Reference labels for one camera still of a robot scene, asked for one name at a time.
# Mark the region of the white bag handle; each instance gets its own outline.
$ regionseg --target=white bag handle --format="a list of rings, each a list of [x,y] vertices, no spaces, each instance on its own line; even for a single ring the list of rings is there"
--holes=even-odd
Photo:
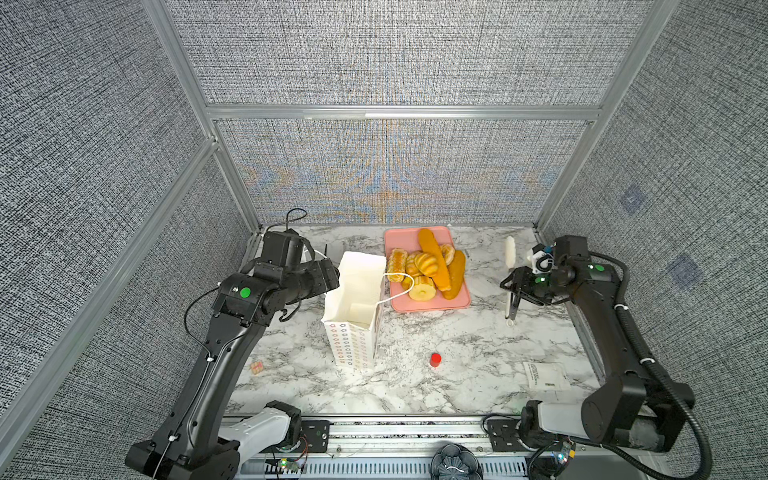
[[[385,298],[384,300],[380,300],[380,301],[376,302],[376,305],[381,305],[381,304],[382,304],[382,303],[384,303],[384,302],[389,302],[389,301],[390,301],[390,300],[392,300],[393,298],[397,298],[397,297],[399,297],[399,296],[405,295],[406,293],[408,293],[408,292],[410,292],[411,290],[413,290],[413,283],[414,283],[414,281],[413,281],[413,277],[412,277],[412,276],[410,276],[410,275],[408,275],[407,273],[384,273],[384,275],[385,275],[385,276],[389,276],[389,275],[403,275],[403,276],[407,276],[409,279],[411,279],[411,286],[410,286],[410,287],[408,287],[408,289],[407,289],[405,292],[403,292],[403,293],[398,293],[398,294],[397,294],[397,295],[395,295],[395,296],[391,296],[390,298]]]

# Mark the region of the pink tray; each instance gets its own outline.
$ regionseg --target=pink tray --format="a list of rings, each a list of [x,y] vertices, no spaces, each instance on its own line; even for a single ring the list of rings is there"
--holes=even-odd
[[[419,230],[418,228],[393,228],[384,232],[384,251],[389,258],[389,254],[392,249],[402,248],[407,250],[408,253],[421,250],[419,245]],[[429,227],[433,234],[435,234],[435,240],[437,243],[443,245],[444,243],[450,243],[453,245],[453,239],[451,238],[451,231],[447,227]],[[397,295],[403,292],[402,285],[400,283],[389,283],[389,292],[392,295]],[[469,289],[467,283],[464,282],[462,290],[458,293],[458,296],[453,300],[446,300],[442,294],[438,291],[435,298],[428,302],[417,302],[412,300],[410,296],[403,295],[395,298],[392,301],[392,308],[397,312],[423,312],[425,310],[454,310],[460,308],[467,308],[472,303],[472,298],[469,296]]]

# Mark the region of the aluminum frame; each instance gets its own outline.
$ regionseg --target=aluminum frame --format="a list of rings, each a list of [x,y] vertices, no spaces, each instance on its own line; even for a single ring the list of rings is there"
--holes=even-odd
[[[578,105],[270,105],[211,104],[209,119],[302,118],[307,120],[372,120],[438,118],[444,120],[597,120],[602,109]]]
[[[565,199],[565,195],[571,189],[581,168],[587,162],[594,146],[600,140],[605,128],[611,121],[611,117],[627,93],[630,84],[637,76],[650,50],[656,44],[661,31],[664,30],[664,26],[679,3],[680,0],[656,0],[650,7],[647,17],[638,30],[637,35],[635,35],[627,55],[621,62],[621,66],[603,97],[601,104],[603,114],[594,123],[587,126],[587,129],[581,135],[581,139],[576,145],[574,153],[571,155],[571,159],[568,160],[552,189],[549,191],[547,200],[544,202],[535,222],[539,230],[547,227],[549,221],[554,216],[554,212],[560,207],[563,199]]]
[[[229,151],[226,147],[221,148],[223,144],[221,136],[217,135],[214,123],[206,115],[206,101],[203,90],[200,88],[200,82],[194,73],[189,56],[184,47],[181,46],[179,32],[170,17],[170,12],[165,6],[165,2],[163,0],[142,0],[141,3],[144,5],[144,10],[147,11],[147,15],[157,31],[160,43],[176,71],[176,76],[179,78],[184,93],[187,94],[187,99],[190,102],[195,117],[197,117],[200,128],[206,136],[215,137],[220,144],[220,149],[216,152],[216,159],[221,174],[230,188],[232,198],[243,215],[243,220],[251,232],[258,231],[261,228],[261,221],[256,208],[248,194],[243,178],[240,176],[235,163],[232,161],[232,157],[229,155]]]
[[[5,410],[0,419],[0,476],[109,314],[123,288],[131,281],[171,215],[192,188],[197,175],[213,155],[214,145],[213,138],[207,138],[197,148],[192,159],[168,187],[109,272]]]

